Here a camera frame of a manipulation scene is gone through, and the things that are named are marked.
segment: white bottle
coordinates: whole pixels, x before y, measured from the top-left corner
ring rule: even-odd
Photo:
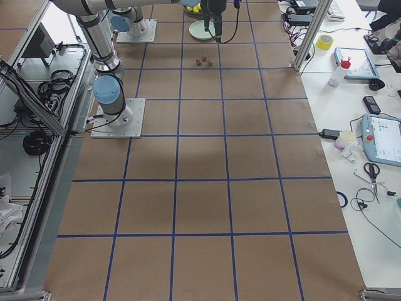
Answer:
[[[332,74],[328,80],[328,84],[332,87],[337,87],[344,79],[348,69],[351,67],[350,58],[348,60],[342,60],[340,66],[337,67],[336,71]]]

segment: blue joint cap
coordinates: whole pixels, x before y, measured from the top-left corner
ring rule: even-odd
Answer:
[[[103,75],[93,84],[93,94],[104,105],[115,102],[120,96],[120,92],[118,81],[110,75]]]
[[[114,14],[110,18],[110,22],[112,23],[112,26],[117,29],[118,31],[121,31],[123,33],[126,33],[127,31],[130,31],[131,29],[131,22],[124,16],[120,16],[119,14]]]

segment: keyboard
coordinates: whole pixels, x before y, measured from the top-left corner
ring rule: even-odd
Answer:
[[[334,22],[342,22],[345,19],[345,15],[343,11],[340,9],[338,6],[338,3],[336,0],[333,0],[330,4],[330,7],[327,12],[327,18],[329,21],[334,21]]]

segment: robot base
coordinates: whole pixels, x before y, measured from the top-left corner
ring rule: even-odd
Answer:
[[[148,24],[148,30],[143,36],[133,37],[128,35],[127,33],[121,32],[118,33],[117,43],[121,44],[153,43],[155,41],[155,36],[156,36],[157,20],[150,19],[148,20],[147,24]]]
[[[91,132],[94,139],[100,138],[140,138],[143,125],[143,114],[145,113],[144,98],[126,98],[126,106],[133,112],[132,121],[123,127],[109,127],[104,125],[99,129]],[[103,114],[102,108],[99,106],[96,114]],[[96,119],[93,127],[98,127],[106,123],[105,119]]]

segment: black scissors handle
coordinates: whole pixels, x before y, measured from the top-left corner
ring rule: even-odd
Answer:
[[[376,180],[378,174],[380,174],[380,167],[374,163],[365,163],[363,169],[370,176],[370,179]]]

